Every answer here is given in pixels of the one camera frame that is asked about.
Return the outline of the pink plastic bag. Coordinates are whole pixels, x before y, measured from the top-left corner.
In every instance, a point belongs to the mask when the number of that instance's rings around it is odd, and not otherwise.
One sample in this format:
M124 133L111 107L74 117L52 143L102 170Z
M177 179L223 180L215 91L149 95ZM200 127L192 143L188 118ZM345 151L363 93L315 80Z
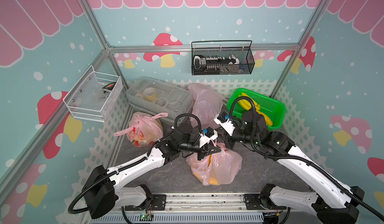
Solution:
M188 91L194 101L192 114L199 118L202 128L219 128L214 118L221 112L224 97L201 83L189 85Z
M137 147L152 145L164 136L163 126L159 120L161 117L168 117L168 114L162 112L152 116L147 113L136 112L129 122L129 127L116 132L114 136L126 135L129 141Z
M231 184L242 168L243 158L237 152L226 148L224 143L218 143L217 146L222 150L220 153L211 155L214 174L219 181L219 185ZM193 155L186 159L190 167Z

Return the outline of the orange banana bunch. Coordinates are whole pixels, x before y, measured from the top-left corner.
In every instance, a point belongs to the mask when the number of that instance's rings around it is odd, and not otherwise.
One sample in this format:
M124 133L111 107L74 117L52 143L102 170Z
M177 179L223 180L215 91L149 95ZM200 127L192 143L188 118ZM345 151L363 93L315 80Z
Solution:
M193 155L191 161L191 170L194 176L204 185L204 186L218 186L219 181L214 174L212 158L211 156L205 157L202 160L197 159L197 155Z

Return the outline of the pink plastic bag front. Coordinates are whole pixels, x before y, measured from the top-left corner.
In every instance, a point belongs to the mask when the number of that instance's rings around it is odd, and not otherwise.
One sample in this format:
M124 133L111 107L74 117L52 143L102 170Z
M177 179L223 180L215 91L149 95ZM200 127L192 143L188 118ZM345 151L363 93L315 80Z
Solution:
M152 116L147 113L136 112L129 122L129 127L116 132L114 136L126 135L129 141L137 147L152 145L164 136L163 126L159 120L161 117L168 117L168 114L162 112Z

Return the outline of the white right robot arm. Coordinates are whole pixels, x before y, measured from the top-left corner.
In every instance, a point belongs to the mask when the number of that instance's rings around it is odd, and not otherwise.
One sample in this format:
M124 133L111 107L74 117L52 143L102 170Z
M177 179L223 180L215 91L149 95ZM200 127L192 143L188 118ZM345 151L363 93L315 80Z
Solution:
M314 163L281 132L270 131L263 115L257 112L253 100L240 96L230 108L223 107L215 118L226 134L225 144L241 143L265 159L285 166L312 189L297 192L267 184L256 198L256 204L266 210L286 207L316 216L323 224L355 224L361 206L378 217L384 216L363 201L364 191L349 187Z

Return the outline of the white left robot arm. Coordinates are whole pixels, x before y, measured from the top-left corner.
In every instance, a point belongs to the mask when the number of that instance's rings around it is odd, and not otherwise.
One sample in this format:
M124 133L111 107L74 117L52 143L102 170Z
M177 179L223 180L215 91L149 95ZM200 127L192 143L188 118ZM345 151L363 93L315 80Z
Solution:
M197 121L199 135L196 140L190 140L193 127L189 123L178 124L183 117L180 114L175 118L172 131L155 141L146 153L107 169L103 165L94 168L80 194L69 204L68 213L89 212L92 219L98 219L115 208L131 206L145 210L151 205L153 194L146 185L124 191L128 183L179 158L183 151L197 154L198 160L221 152L211 144L218 137L216 130L203 129L200 119L193 114L185 116Z

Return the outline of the yellow banana bunch in basket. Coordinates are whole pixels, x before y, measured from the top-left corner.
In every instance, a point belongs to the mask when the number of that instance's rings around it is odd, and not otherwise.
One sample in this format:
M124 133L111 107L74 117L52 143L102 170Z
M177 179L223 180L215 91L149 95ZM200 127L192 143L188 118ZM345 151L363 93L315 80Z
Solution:
M254 100L253 100L253 103L255 105L257 113L261 114L265 118L266 124L268 126L272 126L273 122L271 121L271 119L266 114L261 112L261 106L259 104L257 104ZM238 104L242 107L242 109L244 109L246 111L249 111L252 108L251 104L247 100L244 100L244 99L243 100L239 100Z

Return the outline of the pink plastic bag back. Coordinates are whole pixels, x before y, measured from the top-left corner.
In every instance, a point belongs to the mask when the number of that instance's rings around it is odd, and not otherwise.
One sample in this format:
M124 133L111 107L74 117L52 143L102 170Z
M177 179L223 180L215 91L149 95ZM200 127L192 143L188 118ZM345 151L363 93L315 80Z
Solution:
M188 91L194 101L192 114L199 118L202 128L219 128L214 118L221 112L224 97L201 83L189 85Z

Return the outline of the green plastic basket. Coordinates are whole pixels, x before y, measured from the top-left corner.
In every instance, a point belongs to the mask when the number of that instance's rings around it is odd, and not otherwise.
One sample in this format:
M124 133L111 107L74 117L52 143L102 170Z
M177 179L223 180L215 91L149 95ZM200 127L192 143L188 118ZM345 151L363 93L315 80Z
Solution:
M267 97L265 95L253 92L245 88L239 88L234 91L230 97L227 108L230 110L234 100L242 95L242 93L247 94L251 99L253 99L257 104L261 106L261 112L267 115L272 121L273 125L269 126L269 130L277 130L281 128L283 120L286 114L286 107L280 101Z

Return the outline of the clear lidded storage box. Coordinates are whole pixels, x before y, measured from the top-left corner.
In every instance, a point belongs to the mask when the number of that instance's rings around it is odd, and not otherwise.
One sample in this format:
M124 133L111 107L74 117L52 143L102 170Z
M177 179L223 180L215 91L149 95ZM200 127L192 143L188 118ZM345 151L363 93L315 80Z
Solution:
M189 91L149 77L139 78L127 91L129 104L139 112L155 116L166 112L160 121L173 125L180 114L191 113L194 105Z

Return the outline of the metal base rail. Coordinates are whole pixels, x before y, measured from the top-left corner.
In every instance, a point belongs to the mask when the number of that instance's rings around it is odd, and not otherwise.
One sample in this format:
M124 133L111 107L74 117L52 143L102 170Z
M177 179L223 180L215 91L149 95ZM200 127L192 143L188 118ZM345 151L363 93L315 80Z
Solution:
M262 224L266 218L279 223L286 207L264 209L257 193L164 193L160 205L148 211L115 208L98 219L86 214L82 224Z

